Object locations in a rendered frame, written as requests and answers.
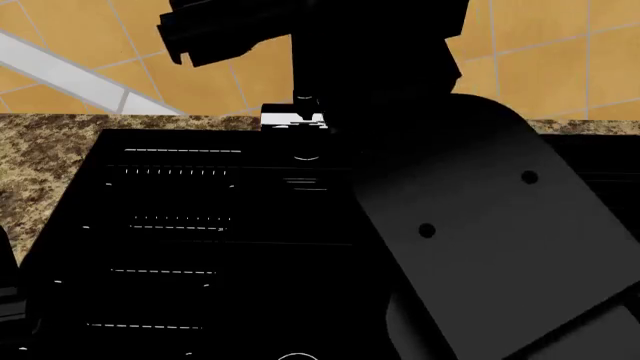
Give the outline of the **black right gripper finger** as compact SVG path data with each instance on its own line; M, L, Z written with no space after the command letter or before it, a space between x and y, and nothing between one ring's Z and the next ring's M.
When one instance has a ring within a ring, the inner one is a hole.
M292 8L240 11L181 8L159 17L157 26L171 61L182 65L186 54L195 68L234 59L257 44L288 35Z

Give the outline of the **black stovetop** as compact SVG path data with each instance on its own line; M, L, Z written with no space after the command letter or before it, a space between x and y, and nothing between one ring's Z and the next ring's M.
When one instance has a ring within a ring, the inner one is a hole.
M23 260L17 360L411 360L337 144L104 131Z

